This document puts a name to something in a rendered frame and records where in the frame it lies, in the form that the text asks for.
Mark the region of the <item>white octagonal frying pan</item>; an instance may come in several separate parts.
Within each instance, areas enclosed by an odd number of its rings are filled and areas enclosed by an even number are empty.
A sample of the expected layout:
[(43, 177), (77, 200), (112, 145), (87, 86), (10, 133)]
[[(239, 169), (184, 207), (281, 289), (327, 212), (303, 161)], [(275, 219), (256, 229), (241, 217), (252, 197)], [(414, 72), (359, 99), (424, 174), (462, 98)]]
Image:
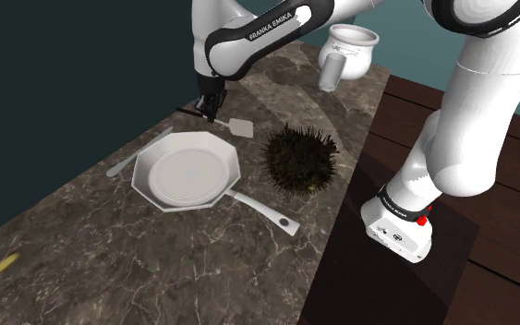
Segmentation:
[(171, 133), (142, 151), (135, 161), (131, 186), (164, 212), (213, 207), (230, 196), (247, 204), (287, 234), (299, 223), (233, 190), (241, 171), (236, 147), (210, 132)]

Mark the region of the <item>grey table knife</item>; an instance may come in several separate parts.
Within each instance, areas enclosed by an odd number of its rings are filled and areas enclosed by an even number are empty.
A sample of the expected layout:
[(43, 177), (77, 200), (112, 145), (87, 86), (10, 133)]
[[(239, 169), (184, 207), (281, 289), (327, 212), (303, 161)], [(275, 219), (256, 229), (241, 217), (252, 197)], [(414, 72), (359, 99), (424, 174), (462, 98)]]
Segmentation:
[(144, 145), (142, 148), (134, 152), (133, 154), (129, 155), (127, 158), (125, 158), (123, 161), (119, 162), (112, 168), (110, 168), (105, 175), (107, 177), (114, 177), (115, 175), (119, 174), (129, 163), (131, 163), (142, 151), (148, 149), (151, 145), (153, 145), (158, 140), (166, 137), (173, 131), (173, 127), (170, 126), (166, 130), (164, 130), (162, 133), (157, 135), (155, 138), (150, 140), (146, 145)]

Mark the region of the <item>spatula with black handle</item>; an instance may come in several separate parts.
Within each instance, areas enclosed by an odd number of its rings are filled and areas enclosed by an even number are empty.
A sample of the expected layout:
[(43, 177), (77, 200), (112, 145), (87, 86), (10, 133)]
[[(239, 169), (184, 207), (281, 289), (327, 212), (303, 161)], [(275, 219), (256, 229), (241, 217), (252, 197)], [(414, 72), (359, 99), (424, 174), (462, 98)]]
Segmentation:
[[(183, 108), (176, 108), (177, 112), (181, 112), (183, 114), (190, 114), (196, 117), (201, 117), (204, 119), (208, 119), (208, 117), (202, 113), (193, 112)], [(228, 122), (221, 121), (219, 119), (214, 119), (214, 123), (219, 124), (221, 126), (226, 126), (232, 135), (243, 137), (243, 138), (253, 138), (254, 137), (254, 126), (251, 121), (242, 120), (237, 118), (230, 118)]]

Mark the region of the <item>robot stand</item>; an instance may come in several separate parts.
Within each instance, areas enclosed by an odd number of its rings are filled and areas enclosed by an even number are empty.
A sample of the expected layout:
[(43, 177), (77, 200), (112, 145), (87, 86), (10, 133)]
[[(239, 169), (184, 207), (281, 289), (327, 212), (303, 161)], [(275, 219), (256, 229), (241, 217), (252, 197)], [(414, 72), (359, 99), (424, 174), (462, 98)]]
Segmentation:
[(393, 171), (361, 153), (297, 325), (442, 325), (478, 226), (442, 202), (432, 247), (410, 263), (368, 237), (363, 202)]

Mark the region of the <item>dark spiky ball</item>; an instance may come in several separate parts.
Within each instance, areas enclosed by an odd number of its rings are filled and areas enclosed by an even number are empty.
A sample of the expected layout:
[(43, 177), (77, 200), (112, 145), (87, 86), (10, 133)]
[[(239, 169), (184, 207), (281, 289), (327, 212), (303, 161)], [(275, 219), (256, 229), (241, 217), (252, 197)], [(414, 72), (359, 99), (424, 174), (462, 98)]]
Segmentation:
[(294, 197), (312, 195), (333, 183), (338, 153), (335, 141), (320, 129), (285, 124), (263, 144), (262, 170), (281, 193)]

